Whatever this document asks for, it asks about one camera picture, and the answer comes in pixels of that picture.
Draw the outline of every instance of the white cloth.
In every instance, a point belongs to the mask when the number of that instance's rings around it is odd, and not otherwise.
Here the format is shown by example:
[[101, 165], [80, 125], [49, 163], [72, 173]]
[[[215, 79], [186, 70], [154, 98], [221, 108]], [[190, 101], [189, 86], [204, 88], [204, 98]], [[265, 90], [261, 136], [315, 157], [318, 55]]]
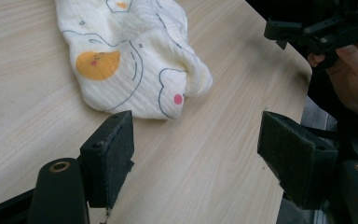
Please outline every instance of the white cloth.
[[85, 102], [141, 119], [177, 119], [185, 96], [210, 89], [173, 0], [56, 0], [58, 26]]

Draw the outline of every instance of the human hand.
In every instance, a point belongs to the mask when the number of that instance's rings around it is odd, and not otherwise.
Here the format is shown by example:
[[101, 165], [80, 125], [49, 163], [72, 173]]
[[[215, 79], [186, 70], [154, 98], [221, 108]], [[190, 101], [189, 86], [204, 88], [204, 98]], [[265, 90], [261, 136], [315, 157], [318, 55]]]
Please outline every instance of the human hand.
[[[336, 53], [338, 60], [326, 72], [341, 103], [358, 114], [358, 44], [336, 49]], [[324, 55], [310, 54], [308, 61], [315, 67], [324, 58]]]

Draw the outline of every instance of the pink dot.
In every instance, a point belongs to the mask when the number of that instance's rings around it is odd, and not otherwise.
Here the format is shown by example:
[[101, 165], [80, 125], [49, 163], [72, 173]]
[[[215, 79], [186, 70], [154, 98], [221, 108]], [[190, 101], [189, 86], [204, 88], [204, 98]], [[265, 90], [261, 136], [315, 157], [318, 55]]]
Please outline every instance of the pink dot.
[[173, 97], [173, 101], [175, 102], [176, 105], [181, 105], [183, 102], [183, 96], [181, 94], [176, 94]]

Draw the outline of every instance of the light wood grain surface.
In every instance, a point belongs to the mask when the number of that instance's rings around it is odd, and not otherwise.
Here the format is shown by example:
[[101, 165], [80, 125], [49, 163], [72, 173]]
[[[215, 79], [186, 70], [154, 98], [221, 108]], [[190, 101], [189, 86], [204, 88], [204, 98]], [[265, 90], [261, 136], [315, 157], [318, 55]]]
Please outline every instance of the light wood grain surface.
[[[177, 2], [214, 84], [177, 120], [134, 119], [135, 165], [108, 223], [275, 223], [282, 189], [256, 152], [261, 115], [300, 121], [310, 67], [267, 40], [243, 0]], [[0, 202], [34, 188], [47, 162], [76, 158], [108, 116], [82, 100], [54, 1], [0, 1]]]

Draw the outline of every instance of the white fabric with cartoon print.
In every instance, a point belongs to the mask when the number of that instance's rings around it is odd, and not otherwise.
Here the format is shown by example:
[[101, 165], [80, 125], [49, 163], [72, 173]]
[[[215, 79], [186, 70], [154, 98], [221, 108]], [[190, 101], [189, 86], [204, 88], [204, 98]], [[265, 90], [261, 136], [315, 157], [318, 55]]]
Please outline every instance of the white fabric with cartoon print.
[[141, 119], [178, 119], [185, 96], [210, 89], [173, 0], [56, 0], [59, 28], [85, 102]]

